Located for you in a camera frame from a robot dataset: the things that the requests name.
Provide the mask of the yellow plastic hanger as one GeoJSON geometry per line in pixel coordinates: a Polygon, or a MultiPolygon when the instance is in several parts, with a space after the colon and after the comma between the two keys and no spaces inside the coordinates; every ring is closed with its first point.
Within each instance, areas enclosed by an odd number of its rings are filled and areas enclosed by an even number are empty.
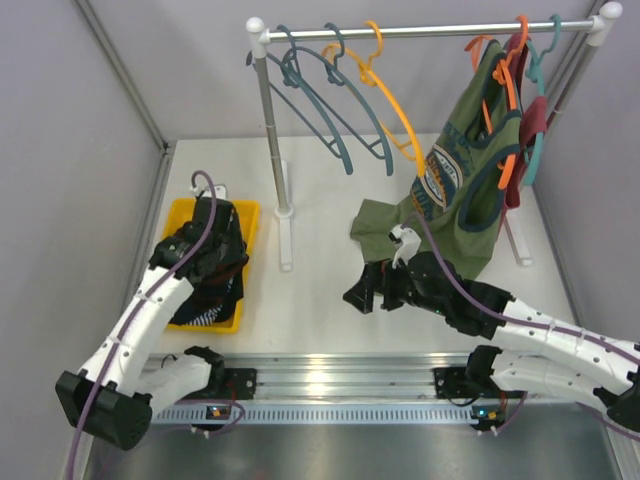
{"type": "Polygon", "coordinates": [[[379,121],[380,128],[383,132],[383,139],[390,141],[395,149],[405,159],[415,165],[416,174],[418,176],[424,176],[427,173],[427,169],[424,163],[423,149],[411,120],[407,116],[396,96],[374,69],[374,62],[383,54],[385,49],[385,40],[383,38],[382,31],[372,20],[367,20],[364,25],[371,30],[376,42],[375,49],[367,55],[366,59],[362,58],[358,53],[346,46],[346,36],[343,31],[330,22],[328,22],[325,27],[335,32],[336,41],[328,43],[322,49],[321,56],[327,60],[329,62],[329,66],[334,67],[336,71],[338,71],[338,59],[343,56],[347,56],[357,66],[360,83],[364,86],[376,89],[381,93],[399,120],[404,129],[404,134],[406,135],[406,139],[402,141],[385,123],[379,121]]]}

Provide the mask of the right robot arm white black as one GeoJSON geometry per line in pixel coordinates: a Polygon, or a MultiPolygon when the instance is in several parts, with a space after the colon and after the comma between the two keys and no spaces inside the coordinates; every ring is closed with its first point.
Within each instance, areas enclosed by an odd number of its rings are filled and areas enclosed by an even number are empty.
{"type": "Polygon", "coordinates": [[[639,430],[639,345],[580,328],[493,285],[464,280],[432,252],[365,264],[343,295],[362,314],[405,305],[443,317],[480,339],[465,370],[478,396],[522,391],[582,404],[631,432],[639,430]]]}

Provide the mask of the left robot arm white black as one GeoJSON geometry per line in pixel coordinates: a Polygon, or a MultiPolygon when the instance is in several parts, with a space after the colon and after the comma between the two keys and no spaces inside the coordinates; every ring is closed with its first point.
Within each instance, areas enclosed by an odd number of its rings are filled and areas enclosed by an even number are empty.
{"type": "Polygon", "coordinates": [[[124,451],[176,402],[229,391],[224,359],[209,347],[190,347],[144,372],[167,326],[231,321],[244,297],[249,254],[235,204],[204,194],[192,207],[191,218],[154,248],[137,293],[101,346],[55,385],[71,426],[124,451]]]}

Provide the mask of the olive green graphic tank top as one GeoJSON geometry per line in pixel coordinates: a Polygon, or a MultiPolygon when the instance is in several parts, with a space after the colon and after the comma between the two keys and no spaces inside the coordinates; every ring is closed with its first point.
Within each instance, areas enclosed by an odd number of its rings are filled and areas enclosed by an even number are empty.
{"type": "Polygon", "coordinates": [[[489,41],[477,69],[459,97],[439,137],[425,156],[427,173],[414,178],[398,204],[366,199],[354,218],[350,237],[367,262],[393,257],[392,228],[408,223],[424,233],[420,214],[433,235],[420,248],[438,247],[464,278],[475,279],[491,261],[499,236],[504,194],[502,177],[520,151],[520,108],[509,100],[498,68],[508,55],[489,41]]]}

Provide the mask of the blue-grey hanger left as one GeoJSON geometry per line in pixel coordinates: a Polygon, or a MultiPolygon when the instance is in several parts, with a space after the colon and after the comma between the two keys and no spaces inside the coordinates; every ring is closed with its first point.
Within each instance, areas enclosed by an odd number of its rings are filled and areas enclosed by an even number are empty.
{"type": "Polygon", "coordinates": [[[336,67],[330,66],[319,53],[306,47],[300,47],[294,39],[292,32],[284,25],[276,28],[277,33],[284,33],[285,40],[289,43],[289,49],[281,56],[277,57],[268,51],[267,37],[271,31],[265,26],[259,17],[250,17],[245,24],[245,29],[249,35],[250,52],[247,55],[246,64],[253,66],[257,77],[262,101],[262,108],[265,117],[265,128],[269,148],[276,157],[280,157],[279,140],[275,125],[275,113],[273,107],[272,94],[275,93],[311,130],[311,132],[321,141],[324,147],[338,160],[341,161],[343,169],[347,175],[354,172],[353,163],[348,149],[336,127],[334,120],[342,121],[343,117],[309,84],[304,78],[299,61],[300,53],[310,54],[328,67],[329,78],[337,80],[338,85],[346,83],[344,76],[339,74],[336,67]],[[311,106],[319,114],[321,120],[329,130],[330,137],[325,137],[317,127],[315,127],[308,117],[284,94],[269,77],[268,63],[275,64],[280,70],[284,87],[299,90],[306,97],[311,106]]]}

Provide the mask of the maroon tank top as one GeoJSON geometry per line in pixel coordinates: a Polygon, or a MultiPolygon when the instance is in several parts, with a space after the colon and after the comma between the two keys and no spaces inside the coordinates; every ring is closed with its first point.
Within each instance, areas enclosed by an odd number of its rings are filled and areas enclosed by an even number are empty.
{"type": "MultiPolygon", "coordinates": [[[[530,59],[531,59],[529,48],[527,47],[526,43],[523,49],[521,50],[521,52],[515,55],[516,63],[509,67],[509,70],[514,82],[514,86],[516,87],[518,101],[521,101],[522,81],[523,81],[523,78],[526,77],[525,71],[528,69],[530,59]]],[[[529,147],[532,146],[533,135],[534,135],[533,129],[530,125],[532,120],[532,114],[527,112],[529,107],[527,109],[524,109],[522,106],[519,106],[520,110],[522,111],[522,118],[520,123],[520,130],[519,130],[520,151],[516,157],[514,170],[504,194],[504,203],[503,203],[503,210],[502,210],[503,215],[506,215],[506,213],[509,210],[517,209],[521,203],[520,187],[523,186],[522,180],[526,170],[524,151],[527,146],[529,147]]]]}

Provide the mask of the teal plastic hanger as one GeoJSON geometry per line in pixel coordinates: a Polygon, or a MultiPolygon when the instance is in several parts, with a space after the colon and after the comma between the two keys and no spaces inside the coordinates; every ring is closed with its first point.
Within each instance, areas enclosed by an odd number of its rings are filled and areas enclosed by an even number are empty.
{"type": "Polygon", "coordinates": [[[525,76],[531,83],[536,85],[537,95],[531,102],[528,113],[532,114],[531,127],[533,129],[533,144],[531,147],[527,146],[524,151],[526,170],[522,180],[523,186],[532,186],[535,182],[536,174],[540,165],[544,139],[547,132],[545,111],[547,107],[546,89],[544,75],[542,72],[541,64],[546,54],[551,53],[559,40],[561,33],[561,21],[562,18],[559,14],[553,14],[550,20],[554,25],[554,36],[551,43],[540,54],[537,53],[531,40],[528,40],[526,45],[529,48],[531,55],[528,69],[525,71],[525,76]]]}

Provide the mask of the dark clothes pile in bin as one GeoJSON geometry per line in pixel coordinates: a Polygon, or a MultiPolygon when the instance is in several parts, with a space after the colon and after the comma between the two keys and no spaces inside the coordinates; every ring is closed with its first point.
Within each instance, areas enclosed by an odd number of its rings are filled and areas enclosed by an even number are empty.
{"type": "Polygon", "coordinates": [[[229,320],[244,296],[242,272],[249,255],[240,240],[206,241],[176,273],[193,292],[169,321],[172,325],[211,326],[229,320]]]}

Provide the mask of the yellow plastic bin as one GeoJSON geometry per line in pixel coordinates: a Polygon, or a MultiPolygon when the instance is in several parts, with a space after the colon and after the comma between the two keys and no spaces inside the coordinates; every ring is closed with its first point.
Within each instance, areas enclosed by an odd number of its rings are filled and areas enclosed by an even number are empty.
{"type": "Polygon", "coordinates": [[[203,334],[238,331],[259,217],[256,201],[218,202],[213,235],[220,246],[227,244],[229,249],[170,320],[169,330],[203,334]]]}

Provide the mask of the blue white striped garment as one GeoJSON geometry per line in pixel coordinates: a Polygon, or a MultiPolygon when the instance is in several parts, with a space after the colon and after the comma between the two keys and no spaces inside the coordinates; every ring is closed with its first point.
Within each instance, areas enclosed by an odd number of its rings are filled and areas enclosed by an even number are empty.
{"type": "Polygon", "coordinates": [[[211,326],[232,318],[236,300],[229,285],[201,286],[178,308],[172,319],[174,325],[211,326]]]}

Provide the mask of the silver clothes rack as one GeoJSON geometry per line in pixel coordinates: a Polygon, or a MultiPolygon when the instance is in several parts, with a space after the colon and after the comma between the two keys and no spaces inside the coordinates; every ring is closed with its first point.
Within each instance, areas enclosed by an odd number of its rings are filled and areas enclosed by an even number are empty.
{"type": "Polygon", "coordinates": [[[489,34],[507,34],[518,31],[526,33],[553,32],[555,36],[560,33],[583,33],[585,38],[573,56],[567,61],[561,76],[566,79],[565,85],[547,118],[547,127],[552,128],[573,95],[575,88],[592,61],[597,49],[601,47],[615,22],[622,16],[623,6],[618,1],[603,1],[599,11],[585,20],[561,20],[553,18],[544,22],[531,22],[517,20],[511,23],[481,23],[459,25],[435,25],[435,26],[408,26],[385,27],[379,30],[371,26],[366,28],[339,29],[331,24],[323,30],[299,30],[286,33],[280,29],[271,30],[266,27],[259,17],[251,17],[246,21],[245,28],[249,35],[250,56],[248,64],[254,66],[257,73],[260,98],[264,114],[266,137],[271,156],[271,164],[276,189],[277,207],[275,216],[279,225],[279,252],[280,267],[284,272],[293,269],[293,237],[292,218],[294,207],[291,199],[290,183],[288,176],[288,164],[283,160],[279,137],[276,127],[276,119],[273,107],[272,88],[269,77],[267,60],[270,57],[268,46],[274,43],[288,42],[291,44],[292,54],[296,55],[299,47],[297,44],[303,41],[337,40],[340,47],[340,56],[346,54],[346,40],[364,40],[374,37],[386,38],[428,38],[428,37],[454,37],[489,34]]]}

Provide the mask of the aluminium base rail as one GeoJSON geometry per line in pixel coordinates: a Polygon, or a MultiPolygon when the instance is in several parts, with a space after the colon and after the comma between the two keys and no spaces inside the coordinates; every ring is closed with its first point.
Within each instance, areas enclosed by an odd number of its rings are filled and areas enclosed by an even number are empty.
{"type": "Polygon", "coordinates": [[[436,397],[433,370],[463,366],[466,353],[226,354],[231,368],[257,371],[264,401],[418,401],[436,397]]]}

